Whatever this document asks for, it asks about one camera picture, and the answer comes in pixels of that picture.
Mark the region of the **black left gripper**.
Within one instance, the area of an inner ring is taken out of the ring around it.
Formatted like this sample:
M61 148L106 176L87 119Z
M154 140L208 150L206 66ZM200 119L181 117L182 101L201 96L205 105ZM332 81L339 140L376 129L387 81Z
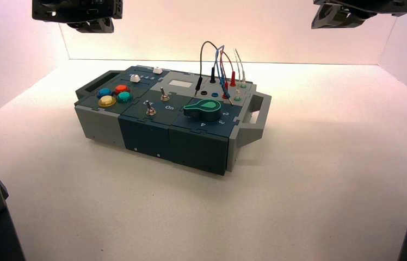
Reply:
M111 18L121 19L122 12L122 0L32 1L33 19L73 22L67 25L80 33L113 33Z

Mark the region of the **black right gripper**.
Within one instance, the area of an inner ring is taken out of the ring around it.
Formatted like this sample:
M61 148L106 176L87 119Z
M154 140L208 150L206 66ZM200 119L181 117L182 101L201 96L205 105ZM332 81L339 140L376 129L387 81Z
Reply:
M377 14L407 14L407 0L314 0L320 5L312 29L355 28Z

